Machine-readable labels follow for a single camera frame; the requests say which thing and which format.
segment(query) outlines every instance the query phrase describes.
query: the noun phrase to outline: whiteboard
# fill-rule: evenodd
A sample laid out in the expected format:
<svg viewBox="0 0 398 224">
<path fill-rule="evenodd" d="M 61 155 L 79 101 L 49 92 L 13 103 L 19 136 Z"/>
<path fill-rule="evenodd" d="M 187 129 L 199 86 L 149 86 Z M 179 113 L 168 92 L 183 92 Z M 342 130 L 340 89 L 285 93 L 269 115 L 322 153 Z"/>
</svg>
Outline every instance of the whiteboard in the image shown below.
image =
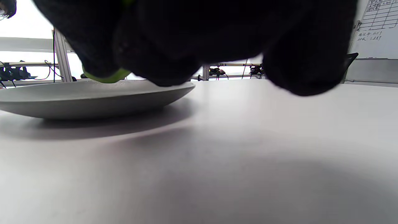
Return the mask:
<svg viewBox="0 0 398 224">
<path fill-rule="evenodd" d="M 350 53 L 358 58 L 398 59 L 398 0 L 366 0 Z"/>
</svg>

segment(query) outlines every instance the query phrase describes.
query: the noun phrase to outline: metal frame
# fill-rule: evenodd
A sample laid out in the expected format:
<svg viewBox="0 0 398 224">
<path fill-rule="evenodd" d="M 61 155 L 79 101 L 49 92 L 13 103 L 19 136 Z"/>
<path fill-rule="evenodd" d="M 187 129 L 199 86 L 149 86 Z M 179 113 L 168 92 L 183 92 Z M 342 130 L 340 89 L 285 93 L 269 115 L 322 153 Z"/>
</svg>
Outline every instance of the metal frame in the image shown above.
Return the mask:
<svg viewBox="0 0 398 224">
<path fill-rule="evenodd" d="M 55 30 L 54 40 L 55 54 L 57 55 L 59 64 L 59 72 L 60 76 L 63 77 L 62 82 L 73 82 L 72 74 L 70 73 L 68 55 L 66 51 L 66 39 L 58 30 Z"/>
</svg>

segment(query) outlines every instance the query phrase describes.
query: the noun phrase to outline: cable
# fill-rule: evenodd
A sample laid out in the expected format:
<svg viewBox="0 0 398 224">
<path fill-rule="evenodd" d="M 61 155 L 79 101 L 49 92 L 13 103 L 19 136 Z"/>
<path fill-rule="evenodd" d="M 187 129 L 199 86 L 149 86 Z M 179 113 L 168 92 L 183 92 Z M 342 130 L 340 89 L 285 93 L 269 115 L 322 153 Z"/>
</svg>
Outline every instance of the cable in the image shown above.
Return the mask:
<svg viewBox="0 0 398 224">
<path fill-rule="evenodd" d="M 45 77 L 44 79 L 34 79 L 34 80 L 45 80 L 50 76 L 50 73 L 51 73 L 51 68 L 49 68 L 49 74 L 47 75 L 47 77 Z"/>
<path fill-rule="evenodd" d="M 46 65 L 54 72 L 54 74 L 58 75 L 58 73 L 56 73 L 55 70 L 53 68 L 51 68 L 51 64 L 49 63 L 49 61 L 44 60 L 44 63 L 46 63 Z"/>
<path fill-rule="evenodd" d="M 245 62 L 245 68 L 243 69 L 242 79 L 243 79 L 243 76 L 245 75 L 245 70 L 246 70 L 246 65 L 247 65 L 247 63 L 248 63 L 248 60 L 249 60 L 249 59 L 246 59 L 246 62 Z"/>
</svg>

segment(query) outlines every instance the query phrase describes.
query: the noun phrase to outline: black cable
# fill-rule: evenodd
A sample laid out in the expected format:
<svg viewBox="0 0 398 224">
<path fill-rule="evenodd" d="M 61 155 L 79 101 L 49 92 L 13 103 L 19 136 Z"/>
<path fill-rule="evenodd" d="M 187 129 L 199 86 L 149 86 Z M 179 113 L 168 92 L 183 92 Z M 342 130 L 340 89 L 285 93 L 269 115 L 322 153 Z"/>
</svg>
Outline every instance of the black cable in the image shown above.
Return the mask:
<svg viewBox="0 0 398 224">
<path fill-rule="evenodd" d="M 58 75 L 58 73 L 56 73 L 55 70 L 54 70 L 53 68 L 51 68 L 51 64 L 49 63 L 49 61 L 44 60 L 44 63 L 46 63 L 46 65 L 47 65 L 56 75 Z"/>
<path fill-rule="evenodd" d="M 249 60 L 249 59 L 246 59 L 246 62 L 245 62 L 245 68 L 243 69 L 242 79 L 243 79 L 243 76 L 245 75 L 245 70 L 246 70 L 246 65 L 247 65 L 247 63 L 248 63 L 248 60 Z"/>
<path fill-rule="evenodd" d="M 53 62 L 54 62 L 53 71 L 54 71 L 54 82 L 55 82 L 55 74 L 56 74 L 56 72 L 55 72 L 55 28 L 54 28 L 54 31 L 53 31 Z"/>
<path fill-rule="evenodd" d="M 49 68 L 49 74 L 47 75 L 47 77 L 45 77 L 44 79 L 34 79 L 34 80 L 45 80 L 50 76 L 50 73 L 51 73 L 51 67 Z"/>
</svg>

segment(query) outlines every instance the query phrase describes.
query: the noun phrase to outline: green glove cuff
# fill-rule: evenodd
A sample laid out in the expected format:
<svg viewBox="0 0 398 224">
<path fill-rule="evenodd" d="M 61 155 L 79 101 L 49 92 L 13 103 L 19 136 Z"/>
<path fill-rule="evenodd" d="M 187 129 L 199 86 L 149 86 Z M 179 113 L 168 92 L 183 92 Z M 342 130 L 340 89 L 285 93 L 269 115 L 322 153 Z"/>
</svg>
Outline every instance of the green glove cuff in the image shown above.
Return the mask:
<svg viewBox="0 0 398 224">
<path fill-rule="evenodd" d="M 115 72 L 113 75 L 109 76 L 108 78 L 98 78 L 90 73 L 88 73 L 84 67 L 83 67 L 83 72 L 87 76 L 87 78 L 98 81 L 100 83 L 116 83 L 125 77 L 127 77 L 131 72 L 125 69 L 119 69 L 117 72 Z"/>
</svg>

